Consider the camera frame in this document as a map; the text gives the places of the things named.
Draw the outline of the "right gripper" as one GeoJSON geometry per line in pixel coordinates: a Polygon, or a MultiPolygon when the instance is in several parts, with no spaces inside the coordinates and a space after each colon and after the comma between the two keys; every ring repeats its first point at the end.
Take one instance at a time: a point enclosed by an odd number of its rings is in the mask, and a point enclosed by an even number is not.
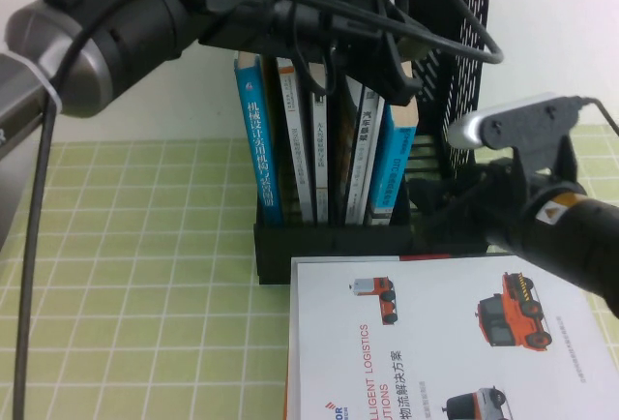
{"type": "Polygon", "coordinates": [[[518,159],[501,158],[467,166],[454,187],[447,179],[412,178],[409,199],[419,210],[440,210],[453,193],[447,214],[450,221],[472,229],[487,241],[513,241],[516,224],[529,200],[527,182],[518,159]]]}

